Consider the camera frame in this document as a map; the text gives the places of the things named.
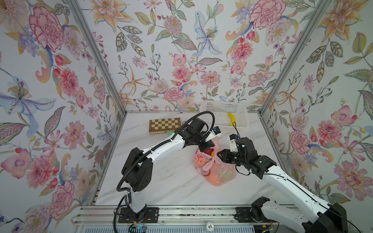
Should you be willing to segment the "pink plastic bag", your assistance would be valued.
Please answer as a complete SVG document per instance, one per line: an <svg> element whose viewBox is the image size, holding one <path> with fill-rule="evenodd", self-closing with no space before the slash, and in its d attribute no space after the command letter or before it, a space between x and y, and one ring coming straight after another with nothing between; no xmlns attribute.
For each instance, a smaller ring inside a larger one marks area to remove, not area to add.
<svg viewBox="0 0 373 233"><path fill-rule="evenodd" d="M213 186L222 186L236 177L235 165L224 163L217 153L222 151L219 146L219 138L212 140L213 148L205 152L196 150L194 156L195 169Z"/></svg>

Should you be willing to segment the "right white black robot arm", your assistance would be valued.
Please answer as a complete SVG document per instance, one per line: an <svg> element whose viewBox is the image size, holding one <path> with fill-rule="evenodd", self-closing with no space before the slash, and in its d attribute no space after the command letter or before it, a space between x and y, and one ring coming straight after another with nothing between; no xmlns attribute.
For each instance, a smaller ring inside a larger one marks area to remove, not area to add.
<svg viewBox="0 0 373 233"><path fill-rule="evenodd" d="M253 220L274 220L298 233L348 232L347 212L340 204L329 204L297 183L270 157L258 155L252 140L233 138L229 143L230 148L216 153L216 156L224 163L245 167L298 208L294 211L261 197L251 205Z"/></svg>

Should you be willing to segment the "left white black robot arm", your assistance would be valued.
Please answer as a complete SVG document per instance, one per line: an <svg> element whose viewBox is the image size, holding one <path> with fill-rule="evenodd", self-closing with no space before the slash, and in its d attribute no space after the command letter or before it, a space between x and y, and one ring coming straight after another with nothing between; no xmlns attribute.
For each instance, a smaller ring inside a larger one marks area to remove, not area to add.
<svg viewBox="0 0 373 233"><path fill-rule="evenodd" d="M221 135L219 127L215 127L215 116L211 111L203 111L188 119L181 127L166 140L147 149L134 148L121 171L122 178L116 190L126 192L126 206L135 214L145 211L146 203L134 201L135 193L145 189L151 179L153 163L167 155L182 150L187 146L198 146L199 151L205 152L213 148L213 139Z"/></svg>

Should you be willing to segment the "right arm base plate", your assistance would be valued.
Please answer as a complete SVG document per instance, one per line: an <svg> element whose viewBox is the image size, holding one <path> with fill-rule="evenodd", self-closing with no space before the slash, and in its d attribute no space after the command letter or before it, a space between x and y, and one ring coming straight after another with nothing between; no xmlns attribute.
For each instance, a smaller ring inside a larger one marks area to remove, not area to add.
<svg viewBox="0 0 373 233"><path fill-rule="evenodd" d="M235 210L236 214L234 215L234 219L237 220L239 223L269 224L273 222L273 220L265 218L264 214L258 208L254 208L252 210L252 207L244 206L236 207Z"/></svg>

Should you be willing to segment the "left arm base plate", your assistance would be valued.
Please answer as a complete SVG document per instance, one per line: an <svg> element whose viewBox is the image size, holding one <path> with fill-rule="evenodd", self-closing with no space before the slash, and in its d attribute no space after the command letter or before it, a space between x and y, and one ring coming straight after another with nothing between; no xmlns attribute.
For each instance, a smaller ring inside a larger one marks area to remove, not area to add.
<svg viewBox="0 0 373 233"><path fill-rule="evenodd" d="M145 207L135 213L130 207L124 207L120 209L118 217L118 223L158 223L159 208Z"/></svg>

